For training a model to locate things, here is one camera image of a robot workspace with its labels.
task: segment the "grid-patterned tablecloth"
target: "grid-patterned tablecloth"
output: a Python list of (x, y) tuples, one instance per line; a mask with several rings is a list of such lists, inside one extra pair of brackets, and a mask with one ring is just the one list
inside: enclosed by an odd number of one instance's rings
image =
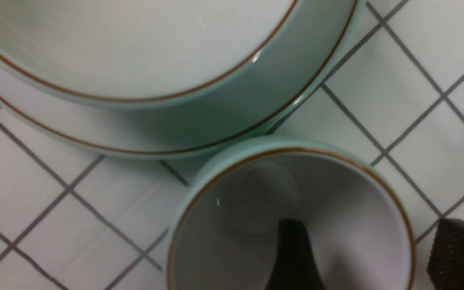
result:
[[(464, 219), (464, 0), (370, 0), (324, 84), (272, 130), (372, 163), (403, 201), (415, 288), (440, 217)], [(166, 230), (208, 156), (120, 160), (0, 110), (0, 290), (162, 290)]]

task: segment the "brown rim stripe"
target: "brown rim stripe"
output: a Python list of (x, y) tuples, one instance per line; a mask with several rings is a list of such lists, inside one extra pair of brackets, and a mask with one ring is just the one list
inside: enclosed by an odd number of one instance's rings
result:
[(266, 117), (265, 119), (262, 119), (261, 121), (259, 121), (258, 123), (250, 126), (249, 128), (246, 128), (245, 130), (239, 132), (239, 133), (236, 133), (236, 134), (233, 134), (232, 136), (229, 136), (229, 137), (226, 137), (224, 139), (221, 139), (221, 140), (218, 140), (218, 141), (214, 141), (212, 143), (208, 143), (206, 145), (201, 145), (201, 146), (197, 146), (197, 147), (193, 147), (191, 149), (182, 149), (182, 150), (173, 150), (173, 151), (162, 151), (162, 152), (158, 152), (158, 151), (137, 151), (137, 150), (127, 150), (127, 149), (119, 149), (119, 148), (114, 148), (114, 147), (107, 147), (107, 146), (103, 146), (103, 145), (98, 145), (98, 144), (94, 144), (94, 143), (91, 143), (91, 142), (88, 142), (88, 141), (83, 141), (83, 140), (80, 140), (78, 138), (75, 138), (75, 137), (72, 137), (72, 136), (69, 136), (67, 134), (64, 134), (62, 132), (59, 132), (53, 128), (50, 128), (50, 127), (47, 127), (46, 125), (40, 123), (39, 121), (36, 121), (35, 119), (31, 118), (30, 116), (28, 116), (27, 114), (24, 114), (23, 112), (21, 112), (18, 108), (14, 107), (12, 104), (10, 104), (8, 101), (6, 101), (1, 95), (0, 95), (0, 101), (5, 104), (7, 107), (9, 107), (11, 110), (13, 110), (14, 112), (16, 112), (17, 114), (19, 114), (22, 118), (26, 119), (28, 122), (30, 123), (33, 123), (34, 125), (54, 134), (54, 135), (57, 135), (63, 139), (66, 139), (68, 141), (71, 141), (71, 142), (74, 142), (74, 143), (78, 143), (78, 144), (81, 144), (81, 145), (85, 145), (87, 147), (92, 147), (94, 149), (100, 149), (100, 150), (105, 150), (105, 151), (109, 151), (109, 152), (115, 152), (115, 153), (122, 153), (122, 154), (131, 154), (131, 155), (153, 155), (153, 156), (162, 156), (162, 155), (171, 155), (171, 154), (180, 154), (180, 153), (188, 153), (188, 152), (193, 152), (193, 151), (198, 151), (198, 150), (203, 150), (203, 149), (206, 149), (206, 148), (210, 148), (210, 147), (214, 147), (216, 145), (220, 145), (222, 143), (226, 143), (228, 141), (231, 141), (231, 140), (234, 140), (238, 137), (240, 137), (241, 135), (244, 135), (244, 134), (247, 134), (248, 132), (256, 129), (257, 127), (259, 127), (260, 125), (263, 125), (264, 123), (266, 123), (266, 121), (269, 121), (269, 119), (272, 119), (273, 117), (275, 117), (276, 115), (280, 114), (282, 111), (284, 111), (289, 105), (291, 105), (295, 99), (297, 99), (298, 97), (300, 97), (300, 95), (313, 83), (313, 81), (318, 77), (318, 75), (323, 71), (323, 69), (325, 68), (325, 66), (328, 64), (328, 62), (330, 61), (332, 55), (334, 55), (335, 51), (338, 49), (338, 46), (339, 44), (341, 43), (341, 40), (344, 38), (345, 36), (345, 33), (346, 33), (346, 30), (348, 29), (348, 26), (350, 25), (350, 22), (352, 22), (352, 16), (354, 15), (354, 11), (356, 10), (357, 6), (359, 4), (359, 0), (355, 0), (354, 2), (354, 5), (352, 5), (352, 10), (350, 11), (350, 14), (348, 15), (348, 19), (346, 21), (346, 24), (345, 26), (343, 27), (343, 31), (341, 31), (341, 34), (340, 34), (340, 37), (339, 39), (336, 41), (333, 49), (330, 51), (329, 55), (327, 56), (327, 58), (325, 59), (325, 61), (323, 62), (323, 64), (320, 66), (320, 68), (318, 68), (318, 70), (316, 71), (316, 73), (311, 77), (311, 79), (304, 85), (304, 87), (299, 90), (298, 93), (295, 94), (295, 96), (293, 98), (291, 98), (291, 100), (289, 100), (286, 104), (284, 104), (282, 107), (280, 107), (280, 109), (276, 110), (275, 112), (273, 112), (271, 115), (269, 115), (268, 117)]
[(23, 68), (20, 68), (17, 64), (14, 64), (12, 61), (7, 59), (1, 53), (0, 53), (0, 61), (4, 62), (4, 64), (11, 67), (13, 70), (19, 72), (20, 74), (28, 77), (29, 79), (31, 79), (33, 81), (36, 81), (37, 83), (39, 83), (39, 84), (41, 84), (43, 86), (46, 86), (46, 87), (48, 87), (50, 89), (57, 90), (59, 92), (70, 94), (70, 95), (73, 95), (73, 96), (76, 96), (76, 97), (81, 97), (83, 99), (92, 99), (92, 100), (95, 100), (95, 101), (104, 101), (104, 102), (112, 102), (112, 103), (150, 103), (150, 102), (162, 101), (162, 100), (165, 100), (165, 99), (175, 99), (175, 98), (179, 98), (179, 97), (184, 97), (187, 94), (191, 94), (191, 93), (197, 92), (199, 90), (202, 90), (204, 88), (207, 88), (209, 86), (212, 86), (212, 85), (218, 83), (219, 81), (222, 81), (226, 77), (230, 76), (232, 73), (236, 72), (237, 70), (239, 70), (239, 68), (244, 66), (247, 62), (249, 62), (254, 57), (254, 55), (256, 55), (259, 51), (263, 50), (266, 47), (266, 45), (268, 44), (268, 42), (273, 39), (273, 37), (280, 30), (280, 28), (282, 28), (282, 26), (285, 24), (285, 22), (287, 22), (287, 19), (289, 18), (291, 13), (294, 11), (294, 8), (296, 7), (297, 3), (298, 3), (298, 0), (293, 0), (293, 2), (291, 3), (291, 6), (289, 7), (289, 9), (286, 11), (284, 16), (280, 20), (280, 22), (273, 29), (273, 31), (268, 35), (268, 37), (252, 53), (250, 53), (250, 55), (248, 55), (248, 57), (243, 59), (243, 61), (241, 61), (239, 64), (236, 64), (230, 70), (226, 71), (222, 75), (220, 75), (220, 76), (218, 76), (218, 77), (216, 77), (216, 78), (214, 78), (214, 79), (212, 79), (212, 80), (210, 80), (210, 81), (208, 81), (208, 82), (206, 82), (204, 84), (201, 84), (199, 86), (196, 86), (196, 87), (188, 89), (188, 90), (183, 90), (181, 92), (168, 94), (168, 95), (161, 95), (161, 96), (158, 96), (158, 97), (143, 97), (143, 98), (140, 98), (140, 99), (135, 99), (135, 98), (119, 98), (119, 97), (101, 97), (101, 96), (97, 96), (97, 95), (92, 95), (92, 94), (88, 94), (88, 93), (79, 92), (79, 91), (71, 90), (71, 89), (68, 89), (68, 88), (64, 88), (64, 87), (61, 87), (59, 85), (55, 85), (53, 83), (50, 83), (49, 81), (46, 81), (44, 79), (41, 79), (40, 77), (38, 77), (36, 75), (33, 75), (32, 73), (27, 72)]
[(184, 209), (184, 213), (180, 217), (179, 221), (177, 222), (177, 225), (175, 226), (175, 229), (173, 230), (173, 237), (171, 239), (171, 244), (169, 246), (168, 250), (168, 262), (166, 266), (166, 283), (168, 286), (168, 290), (174, 290), (173, 285), (171, 285), (171, 275), (172, 275), (172, 270), (173, 270), (173, 251), (175, 248), (175, 241), (177, 238), (177, 235), (180, 233), (180, 226), (184, 219), (188, 216), (189, 212), (191, 211), (192, 207), (198, 202), (199, 198), (207, 191), (211, 186), (213, 186), (215, 183), (217, 183), (218, 180), (223, 178), (223, 176), (227, 175), (234, 169), (237, 169), (247, 163), (252, 162), (253, 160), (256, 160), (258, 158), (263, 158), (263, 157), (268, 157), (268, 156), (274, 156), (277, 154), (282, 154), (282, 153), (314, 153), (314, 154), (319, 154), (323, 156), (328, 156), (335, 158), (337, 160), (341, 160), (343, 162), (346, 162), (357, 169), (360, 169), (364, 173), (368, 174), (370, 178), (375, 180), (377, 184), (379, 184), (386, 193), (390, 196), (390, 198), (393, 200), (394, 204), (396, 205), (398, 211), (400, 212), (402, 219), (404, 221), (404, 224), (407, 229), (407, 237), (409, 239), (409, 245), (410, 245), (410, 255), (411, 255), (411, 268), (409, 272), (409, 281), (407, 284), (407, 289), (411, 290), (413, 283), (414, 283), (414, 272), (416, 270), (416, 250), (414, 247), (414, 236), (413, 236), (413, 230), (411, 228), (411, 223), (409, 222), (409, 218), (407, 217), (407, 213), (404, 209), (404, 206), (401, 204), (400, 200), (398, 199), (396, 193), (392, 190), (392, 188), (384, 181), (382, 180), (374, 171), (372, 171), (369, 167), (366, 167), (365, 165), (347, 158), (346, 156), (342, 156), (337, 154), (336, 152), (332, 151), (326, 151), (326, 150), (319, 150), (319, 149), (308, 149), (304, 147), (286, 147), (286, 148), (281, 148), (281, 149), (274, 149), (271, 151), (266, 151), (262, 153), (255, 154), (253, 156), (247, 157), (243, 160), (238, 161), (237, 163), (234, 163), (227, 167), (225, 170), (221, 171), (218, 173), (216, 176), (214, 176), (209, 182), (205, 184), (204, 187), (202, 187), (198, 193), (193, 197), (189, 205)]

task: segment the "bowl rim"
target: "bowl rim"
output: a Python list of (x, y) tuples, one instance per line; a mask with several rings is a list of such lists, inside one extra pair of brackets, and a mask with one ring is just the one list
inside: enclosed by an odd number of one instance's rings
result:
[(193, 209), (193, 207), (197, 204), (198, 200), (203, 196), (203, 194), (213, 185), (215, 185), (219, 180), (221, 180), (224, 176), (228, 173), (232, 172), (233, 170), (246, 165), (254, 160), (275, 156), (278, 154), (284, 153), (311, 153), (315, 155), (319, 155), (321, 157), (327, 157), (331, 160), (340, 161), (343, 163), (347, 163), (351, 165), (355, 169), (365, 173), (368, 177), (368, 180), (371, 179), (372, 182), (376, 183), (383, 189), (383, 193), (389, 196), (390, 200), (396, 206), (398, 213), (402, 221), (404, 222), (407, 238), (409, 242), (409, 253), (410, 253), (410, 270), (409, 270), (409, 279), (407, 282), (407, 290), (411, 290), (414, 284), (414, 276), (416, 271), (416, 248), (414, 244), (414, 234), (411, 227), (411, 222), (409, 221), (408, 215), (406, 213), (405, 207), (399, 200), (397, 194), (392, 189), (391, 186), (377, 173), (372, 167), (367, 166), (354, 158), (348, 157), (341, 153), (335, 152), (334, 150), (324, 149), (320, 147), (300, 147), (300, 146), (287, 146), (287, 147), (278, 147), (275, 149), (265, 150), (261, 152), (256, 152), (255, 154), (248, 155), (246, 157), (241, 157), (239, 160), (234, 161), (231, 164), (228, 164), (225, 168), (221, 169), (217, 174), (212, 176), (210, 180), (206, 180), (203, 186), (198, 189), (198, 191), (191, 197), (191, 200), (188, 204), (185, 205), (182, 214), (176, 221), (174, 225), (174, 229), (172, 230), (170, 240), (169, 240), (169, 248), (168, 248), (168, 257), (166, 262), (166, 285), (167, 290), (174, 290), (172, 285), (171, 276), (173, 275), (173, 256), (174, 256), (174, 249), (175, 249), (175, 241), (177, 240), (177, 236), (182, 229), (182, 224), (188, 217), (188, 214)]
[(321, 66), (317, 68), (317, 71), (315, 72), (315, 74), (313, 74), (310, 77), (309, 81), (307, 81), (307, 83), (304, 84), (304, 86), (291, 99), (289, 99), (289, 101), (287, 101), (287, 103), (282, 105), (282, 107), (278, 108), (278, 110), (272, 112), (272, 114), (270, 114), (269, 116), (265, 117), (264, 119), (260, 120), (257, 123), (252, 124), (250, 127), (247, 127), (240, 132), (232, 134), (223, 139), (213, 141), (211, 143), (199, 145), (197, 147), (180, 149), (180, 150), (171, 150), (171, 151), (144, 151), (144, 150), (130, 150), (130, 149), (124, 149), (124, 148), (119, 148), (119, 147), (109, 147), (106, 145), (100, 145), (98, 143), (92, 143), (90, 141), (85, 141), (83, 139), (70, 136), (69, 134), (66, 134), (64, 132), (54, 129), (53, 127), (45, 125), (40, 120), (34, 119), (33, 117), (24, 113), (22, 110), (19, 110), (18, 108), (13, 106), (7, 99), (5, 99), (1, 95), (0, 95), (0, 103), (2, 103), (6, 108), (8, 108), (8, 110), (10, 110), (13, 114), (16, 114), (18, 117), (20, 117), (23, 121), (31, 124), (32, 126), (40, 130), (44, 130), (44, 132), (46, 132), (47, 134), (50, 134), (51, 136), (59, 138), (65, 142), (84, 147), (86, 149), (102, 152), (104, 154), (113, 154), (113, 155), (124, 156), (128, 158), (131, 158), (131, 157), (162, 158), (163, 156), (169, 157), (169, 156), (180, 155), (180, 154), (184, 155), (184, 154), (191, 154), (191, 153), (197, 153), (197, 152), (206, 152), (208, 150), (211, 150), (214, 147), (218, 147), (220, 145), (224, 145), (233, 140), (238, 140), (239, 138), (245, 137), (248, 133), (258, 129), (259, 127), (261, 127), (268, 121), (277, 117), (278, 115), (283, 113), (285, 110), (290, 108), (292, 105), (298, 105), (298, 103), (302, 103), (302, 101), (305, 99), (304, 97), (308, 97), (309, 95), (311, 95), (311, 94), (308, 94), (308, 95), (302, 95), (302, 94), (304, 94), (306, 90), (308, 90), (311, 87), (311, 85), (317, 80), (317, 78), (323, 72), (324, 68), (326, 68), (327, 65), (329, 65), (330, 61), (332, 60), (332, 57), (336, 55), (336, 52), (338, 51), (338, 49), (341, 46), (344, 46), (344, 43), (342, 44), (342, 41), (346, 38), (349, 28), (352, 27), (351, 24), (352, 24), (352, 20), (354, 19), (355, 14), (359, 14), (359, 11), (362, 7), (361, 4), (364, 4), (365, 1), (366, 0), (354, 0), (353, 1), (350, 14), (348, 15), (348, 18), (345, 22), (343, 30), (341, 31), (339, 38), (334, 44), (334, 47), (331, 49), (330, 53), (327, 55), (326, 59), (321, 64)]
[(217, 85), (221, 81), (226, 81), (229, 77), (232, 77), (232, 74), (236, 73), (238, 70), (243, 68), (247, 63), (255, 59), (258, 54), (265, 49), (269, 43), (273, 40), (273, 38), (278, 34), (281, 30), (282, 26), (286, 24), (288, 19), (293, 12), (295, 11), (295, 7), (301, 0), (291, 0), (291, 5), (287, 8), (282, 18), (278, 21), (276, 26), (272, 29), (272, 31), (267, 35), (267, 37), (257, 46), (254, 51), (252, 51), (247, 57), (245, 57), (242, 61), (238, 62), (232, 68), (229, 68), (224, 73), (212, 77), (212, 79), (205, 81), (203, 84), (199, 84), (196, 86), (192, 86), (191, 88), (184, 89), (175, 93), (169, 94), (162, 94), (162, 95), (155, 95), (152, 97), (117, 97), (117, 96), (108, 96), (105, 97), (103, 95), (83, 92), (80, 90), (70, 89), (63, 85), (57, 85), (52, 83), (51, 81), (47, 81), (37, 75), (36, 73), (29, 72), (28, 70), (22, 68), (14, 61), (11, 60), (11, 57), (5, 57), (3, 55), (3, 51), (0, 50), (0, 62), (4, 64), (7, 68), (10, 69), (11, 73), (18, 73), (21, 77), (25, 77), (26, 79), (30, 80), (34, 87), (44, 86), (48, 90), (52, 90), (53, 92), (57, 92), (62, 95), (61, 98), (68, 99), (71, 101), (78, 101), (83, 103), (91, 103), (95, 102), (95, 105), (105, 106), (107, 105), (131, 105), (131, 104), (153, 104), (153, 103), (160, 103), (162, 101), (174, 101), (175, 99), (185, 99), (194, 96), (198, 92), (202, 92), (210, 88), (211, 86)]

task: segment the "cup rim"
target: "cup rim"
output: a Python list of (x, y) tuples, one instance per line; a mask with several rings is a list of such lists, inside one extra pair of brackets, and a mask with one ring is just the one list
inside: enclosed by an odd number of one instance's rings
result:
[(319, 149), (319, 148), (311, 148), (311, 147), (280, 147), (276, 149), (266, 150), (263, 152), (259, 152), (253, 155), (249, 155), (245, 158), (241, 158), (240, 160), (235, 161), (234, 163), (228, 165), (225, 169), (222, 169), (218, 174), (214, 175), (210, 180), (208, 180), (195, 195), (191, 198), (189, 204), (187, 204), (184, 208), (182, 215), (177, 220), (176, 224), (174, 225), (175, 228), (172, 231), (170, 245), (168, 248), (168, 257), (166, 263), (166, 286), (167, 290), (174, 290), (171, 276), (173, 271), (173, 256), (174, 256), (174, 248), (175, 248), (175, 241), (177, 240), (177, 236), (182, 229), (182, 223), (188, 217), (188, 214), (192, 211), (193, 207), (197, 204), (203, 194), (210, 189), (210, 187), (214, 186), (219, 180), (224, 178), (228, 173), (232, 172), (233, 170), (246, 165), (254, 160), (268, 157), (268, 156), (275, 156), (278, 154), (284, 153), (311, 153), (317, 154), (321, 156), (325, 156), (331, 158), (332, 160), (339, 160), (341, 162), (347, 163), (353, 166), (355, 169), (359, 169), (363, 173), (365, 173), (373, 182), (377, 185), (381, 186), (383, 189), (383, 193), (387, 194), (389, 198), (392, 200), (398, 213), (401, 216), (402, 221), (404, 222), (406, 233), (409, 242), (409, 254), (410, 254), (410, 270), (409, 270), (409, 279), (407, 284), (407, 290), (411, 290), (413, 283), (414, 283), (414, 276), (416, 271), (416, 248), (414, 245), (414, 235), (411, 227), (411, 222), (409, 221), (408, 215), (405, 211), (404, 206), (402, 205), (401, 201), (399, 200), (398, 196), (396, 195), (395, 191), (388, 185), (388, 183), (377, 173), (374, 169), (370, 166), (367, 166), (354, 158), (350, 158), (338, 152), (334, 152), (332, 150), (326, 149)]
[(21, 77), (26, 77), (33, 83), (43, 86), (53, 92), (60, 93), (61, 95), (66, 95), (68, 97), (63, 97), (63, 99), (72, 99), (84, 102), (96, 102), (100, 106), (105, 104), (153, 104), (153, 103), (160, 103), (162, 101), (173, 101), (175, 99), (185, 99), (187, 97), (192, 97), (199, 92), (203, 92), (204, 90), (210, 89), (211, 87), (221, 83), (222, 81), (226, 81), (230, 77), (245, 67), (252, 59), (256, 58), (258, 54), (265, 49), (275, 38), (275, 36), (281, 31), (282, 27), (288, 22), (291, 15), (293, 15), (296, 6), (300, 0), (291, 0), (291, 4), (284, 12), (284, 15), (280, 20), (277, 22), (276, 26), (269, 32), (269, 34), (263, 39), (263, 41), (254, 49), (254, 51), (250, 52), (243, 60), (239, 61), (237, 64), (234, 64), (232, 68), (227, 69), (225, 72), (212, 77), (212, 79), (205, 81), (203, 84), (191, 86), (191, 88), (184, 89), (178, 92), (164, 94), (164, 95), (155, 95), (152, 97), (117, 97), (117, 96), (108, 96), (105, 97), (103, 95), (98, 95), (95, 93), (88, 93), (83, 92), (80, 90), (75, 90), (68, 88), (65, 85), (54, 84), (51, 81), (48, 81), (37, 73), (30, 72), (19, 66), (11, 57), (7, 57), (3, 55), (3, 51), (0, 50), (0, 62), (2, 62), (7, 68), (11, 70), (12, 73), (18, 73)]

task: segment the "ceramic cup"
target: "ceramic cup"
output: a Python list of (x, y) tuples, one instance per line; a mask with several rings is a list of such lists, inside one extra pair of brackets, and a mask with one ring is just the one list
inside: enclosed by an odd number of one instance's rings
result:
[(411, 288), (414, 238), (380, 174), (329, 145), (262, 137), (199, 173), (170, 227), (168, 290), (264, 289), (286, 217), (306, 225), (327, 290)]

